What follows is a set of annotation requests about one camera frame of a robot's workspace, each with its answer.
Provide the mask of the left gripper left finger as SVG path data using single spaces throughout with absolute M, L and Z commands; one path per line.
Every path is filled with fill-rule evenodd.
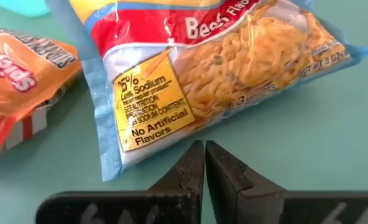
M 200 223 L 204 145 L 194 141 L 147 190 L 60 192 L 38 207 L 36 224 Z

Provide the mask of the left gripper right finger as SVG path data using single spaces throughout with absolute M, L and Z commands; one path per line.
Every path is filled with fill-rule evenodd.
M 287 190 L 214 141 L 205 165 L 217 223 L 368 224 L 368 191 Z

